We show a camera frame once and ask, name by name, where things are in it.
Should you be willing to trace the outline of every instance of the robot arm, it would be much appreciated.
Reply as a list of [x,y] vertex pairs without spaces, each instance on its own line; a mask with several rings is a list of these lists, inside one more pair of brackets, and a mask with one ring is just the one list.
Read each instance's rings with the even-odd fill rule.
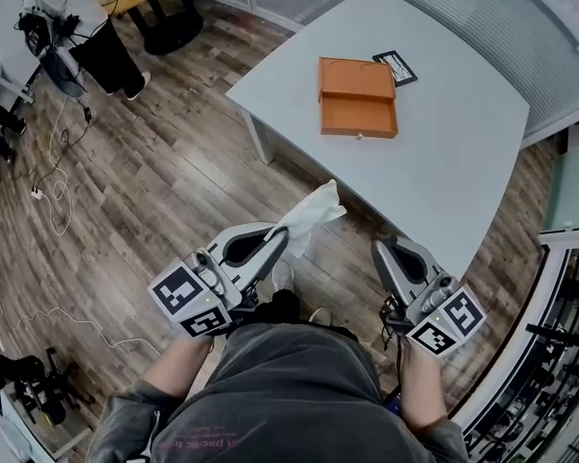
[[274,223],[246,223],[221,231],[205,248],[175,261],[157,276],[148,292],[172,323],[192,338],[222,334],[258,304],[256,284],[263,280],[289,241]]
[[384,326],[440,358],[467,342],[486,316],[467,286],[459,287],[421,245],[403,237],[375,240],[372,256],[390,293]]

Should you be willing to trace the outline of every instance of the person's leg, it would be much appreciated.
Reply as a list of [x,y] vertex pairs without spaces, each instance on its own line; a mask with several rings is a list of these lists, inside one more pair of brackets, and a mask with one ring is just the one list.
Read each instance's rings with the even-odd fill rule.
[[350,338],[351,340],[358,341],[358,337],[343,326],[319,326],[318,324],[314,324],[313,322],[311,324],[320,328],[326,328],[328,331],[333,331],[334,333],[337,333],[338,335],[341,336],[345,336],[346,338]]
[[16,117],[0,104],[0,124],[18,134],[23,132],[26,122]]
[[128,98],[133,98],[141,93],[146,86],[144,75],[135,65],[133,59],[124,47],[114,25],[110,20],[96,33],[91,40],[94,40],[102,31],[103,48],[107,51],[105,65],[111,68],[121,82],[121,88]]
[[300,319],[300,300],[293,291],[281,289],[275,291],[272,300],[266,304],[260,304],[255,311],[247,318],[249,323],[267,322],[270,324],[281,324],[287,322],[297,323]]
[[4,140],[4,137],[0,136],[0,156],[2,156],[7,163],[11,163],[13,161],[14,151],[11,147],[7,144],[7,141]]
[[114,44],[115,34],[111,21],[107,20],[94,36],[69,51],[77,63],[92,75],[109,95],[124,86],[122,69],[117,65],[119,58]]
[[289,322],[295,323],[300,320],[300,300],[293,292],[293,268],[284,259],[279,259],[272,268],[272,284],[274,294],[267,306],[266,313],[270,317],[262,322]]

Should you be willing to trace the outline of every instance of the floor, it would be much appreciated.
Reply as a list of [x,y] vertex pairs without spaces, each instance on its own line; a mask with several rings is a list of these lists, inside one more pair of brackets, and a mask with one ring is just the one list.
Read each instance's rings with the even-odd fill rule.
[[[168,8],[177,2],[164,2]],[[229,225],[277,221],[327,181],[289,147],[269,166],[224,93],[290,33],[249,14],[207,0],[197,6],[202,34],[166,57],[149,56],[128,17],[116,20],[129,51],[152,82],[135,101],[105,96],[88,82],[95,122],[62,160],[72,203],[30,197],[26,175],[50,169],[47,150],[63,97],[46,77],[35,104],[20,109],[28,131],[14,140],[14,169],[0,169],[0,341],[12,357],[41,355],[48,345],[80,366],[76,385],[98,403],[85,410],[92,424],[102,401],[127,388],[157,354],[141,341],[110,350],[91,324],[74,324],[63,312],[17,322],[35,310],[61,307],[91,320],[109,342],[142,338],[162,350],[174,336],[147,293],[150,280],[173,258],[184,258]],[[84,119],[66,103],[58,132],[73,142]],[[54,161],[63,148],[54,142]],[[521,151],[509,187],[465,280],[488,312],[478,335],[443,367],[446,400],[453,407],[470,389],[507,334],[524,303],[542,255],[537,235],[545,212],[556,146],[545,141]],[[63,179],[41,183],[49,195]],[[54,187],[60,192],[60,185]],[[396,348],[384,351],[377,312],[384,292],[370,253],[386,226],[356,198],[341,191],[348,215],[315,232],[305,258],[294,263],[305,313],[328,307],[372,353],[382,390],[397,384]],[[263,300],[272,288],[260,287]],[[221,355],[220,340],[194,389],[201,389]]]

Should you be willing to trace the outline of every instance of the white cable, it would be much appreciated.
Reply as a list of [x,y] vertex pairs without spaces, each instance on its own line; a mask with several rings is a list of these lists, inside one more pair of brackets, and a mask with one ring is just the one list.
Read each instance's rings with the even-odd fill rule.
[[[63,175],[65,176],[64,181],[62,180],[56,180],[56,182],[54,183],[53,189],[51,190],[51,194],[54,197],[54,200],[56,201],[56,203],[58,203],[63,196],[65,195],[65,192],[69,192],[69,220],[67,221],[67,225],[64,227],[64,229],[60,232],[58,232],[56,230],[56,227],[54,226],[54,222],[51,219],[51,201],[49,200],[49,198],[47,196],[45,196],[44,194],[42,195],[44,198],[46,198],[47,203],[49,204],[49,224],[51,225],[51,229],[54,230],[54,233],[56,233],[57,236],[62,236],[66,233],[66,231],[69,229],[70,226],[70,218],[73,215],[73,206],[72,206],[72,202],[70,199],[70,190],[69,190],[69,176],[67,175],[67,172],[65,172],[62,168],[58,168],[54,161],[51,159],[51,143],[54,140],[54,135],[56,135],[56,129],[58,128],[58,121],[60,120],[60,117],[62,117],[62,111],[65,109],[65,104],[67,103],[67,98],[68,96],[65,95],[65,99],[62,102],[62,106],[60,107],[60,112],[58,113],[58,117],[56,118],[56,122],[54,123],[54,129],[51,132],[51,137],[49,138],[49,151],[47,152],[47,157],[49,158],[49,163],[51,163],[51,165],[58,170],[59,172],[62,172]],[[56,194],[56,189],[58,188],[58,184],[62,184],[62,192],[60,193],[60,195]]]
[[120,340],[115,342],[114,344],[110,343],[107,338],[105,337],[105,335],[103,335],[103,333],[100,331],[100,329],[98,328],[98,326],[92,321],[92,320],[76,320],[73,319],[68,312],[64,311],[63,309],[61,309],[60,307],[54,307],[51,311],[49,311],[48,313],[44,313],[43,311],[40,311],[38,309],[35,310],[35,312],[32,314],[32,317],[29,317],[28,315],[23,315],[18,321],[17,324],[15,324],[15,326],[13,327],[10,323],[9,320],[7,319],[7,315],[5,314],[4,311],[4,306],[2,305],[2,303],[0,304],[0,308],[2,309],[2,315],[5,318],[5,321],[7,322],[7,325],[11,328],[12,331],[17,331],[17,329],[19,328],[19,326],[21,325],[21,323],[23,322],[24,319],[27,319],[29,321],[32,321],[35,319],[35,317],[38,314],[42,314],[45,317],[49,317],[50,315],[52,315],[53,313],[55,313],[56,311],[59,311],[61,313],[63,313],[66,317],[68,317],[71,321],[73,321],[76,324],[92,324],[96,331],[100,334],[100,336],[103,338],[103,341],[105,341],[105,344],[107,344],[107,346],[109,346],[110,348],[116,348],[116,346],[118,346],[119,344],[123,344],[123,343],[129,343],[129,342],[134,342],[134,341],[139,341],[139,342],[143,342],[145,344],[147,344],[152,350],[154,350],[154,352],[157,355],[160,355],[161,352],[158,351],[154,346],[152,346],[152,344],[148,341],[148,340],[144,340],[143,338],[131,338],[129,340]]

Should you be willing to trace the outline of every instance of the white sneaker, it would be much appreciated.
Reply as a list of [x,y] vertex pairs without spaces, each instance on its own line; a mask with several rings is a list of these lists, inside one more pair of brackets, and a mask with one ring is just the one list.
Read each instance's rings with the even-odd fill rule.
[[284,259],[279,259],[272,268],[272,284],[274,290],[288,289],[293,291],[293,268]]
[[318,324],[319,326],[330,326],[332,324],[332,315],[328,309],[320,307],[309,317],[309,322]]
[[142,89],[139,90],[139,93],[135,96],[127,96],[126,99],[128,99],[129,101],[132,101],[133,99],[135,99],[138,95],[140,95],[142,93],[142,91],[144,91],[146,89],[146,86],[148,86],[148,83],[151,82],[151,73],[150,72],[142,72],[142,76],[144,77],[144,87]]

